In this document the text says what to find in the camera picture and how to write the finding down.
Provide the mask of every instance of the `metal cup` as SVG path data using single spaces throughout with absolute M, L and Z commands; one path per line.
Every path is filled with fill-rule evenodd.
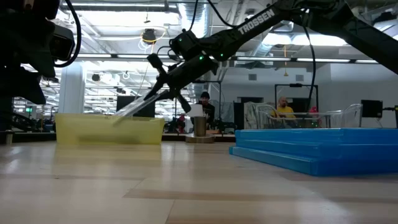
M 6 130 L 6 144 L 11 145 L 12 144 L 12 136 L 14 135 L 14 132 L 11 130 Z
M 206 117 L 196 116 L 194 119 L 194 134 L 195 137 L 206 136 Z

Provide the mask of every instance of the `blue plastic tray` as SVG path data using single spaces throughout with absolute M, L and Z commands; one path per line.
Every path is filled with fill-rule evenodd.
M 230 154 L 310 175 L 398 172 L 398 129 L 236 131 Z

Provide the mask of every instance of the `black cable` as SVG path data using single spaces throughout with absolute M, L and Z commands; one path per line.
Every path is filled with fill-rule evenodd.
M 198 3 L 199 3 L 199 0 L 196 0 L 195 1 L 195 8 L 193 10 L 193 17 L 192 17 L 191 26 L 189 27 L 188 31 L 192 30 L 193 24 L 195 23 L 195 17 L 197 16 Z
M 207 0 L 207 2 L 208 2 L 208 3 L 210 4 L 210 6 L 213 8 L 214 12 L 217 14 L 218 18 L 223 22 L 223 24 L 225 24 L 225 25 L 227 25 L 227 26 L 229 26 L 229 27 L 232 27 L 232 28 L 236 27 L 236 26 L 234 26 L 234 25 L 231 25 L 231 24 L 227 23 L 227 22 L 223 19 L 223 17 L 222 17 L 222 16 L 220 15 L 220 13 L 218 12 L 216 6 L 214 6 L 214 4 L 213 4 L 210 0 Z
M 180 58 L 179 58 L 178 55 L 170 55 L 170 51 L 172 51 L 172 49 L 170 49 L 170 50 L 167 52 L 167 56 L 169 56 L 169 58 L 170 58 L 171 60 L 174 60 L 174 61 L 176 61 L 176 62 L 182 62 L 182 61 L 180 60 Z
M 313 74 L 312 74 L 310 95 L 308 96 L 308 105 L 307 105 L 307 111 L 309 111 L 310 107 L 311 107 L 311 97 L 312 97 L 313 85 L 315 83 L 315 74 L 316 74 L 316 71 L 317 71 L 317 63 L 315 61 L 315 51 L 313 50 L 313 45 L 311 44 L 310 34 L 308 34 L 308 30 L 307 30 L 307 28 L 305 26 L 303 26 L 303 28 L 304 28 L 305 35 L 307 36 L 308 41 L 310 42 L 310 48 L 311 48 L 311 54 L 312 54 L 312 70 L 313 70 Z
M 75 53 L 67 62 L 59 64 L 59 65 L 54 62 L 54 67 L 57 67 L 57 68 L 63 68 L 63 67 L 71 65 L 76 60 L 77 56 L 79 55 L 80 46 L 81 46 L 81 25 L 80 25 L 79 17 L 77 16 L 77 13 L 76 13 L 75 9 L 73 8 L 70 0 L 65 0 L 65 2 L 67 3 L 67 5 L 70 9 L 70 12 L 72 13 L 72 16 L 76 23 L 77 44 L 76 44 Z
M 161 46 L 161 47 L 159 47 L 159 49 L 157 49 L 157 52 L 156 52 L 156 54 L 159 54 L 159 52 L 160 52 L 160 50 L 161 50 L 161 49 L 163 49 L 163 48 L 167 48 L 167 47 L 170 47 L 170 46 L 166 46 L 166 45 L 165 45 L 165 46 Z
M 221 115 L 222 115 L 223 111 L 224 111 L 224 105 L 225 105 L 225 96 L 224 96 L 224 92 L 223 91 L 221 91 L 221 94 L 223 95 L 223 105 L 221 105 L 221 102 L 220 102 Z

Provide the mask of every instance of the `wooden table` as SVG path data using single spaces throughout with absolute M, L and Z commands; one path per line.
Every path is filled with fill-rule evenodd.
M 310 177 L 231 144 L 1 146 L 1 223 L 398 223 L 398 175 Z

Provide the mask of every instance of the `wooden base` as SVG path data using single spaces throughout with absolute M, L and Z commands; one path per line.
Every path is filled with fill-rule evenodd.
M 188 143 L 214 143 L 215 136 L 213 134 L 206 134 L 203 137 L 196 137 L 193 133 L 185 136 L 185 142 Z

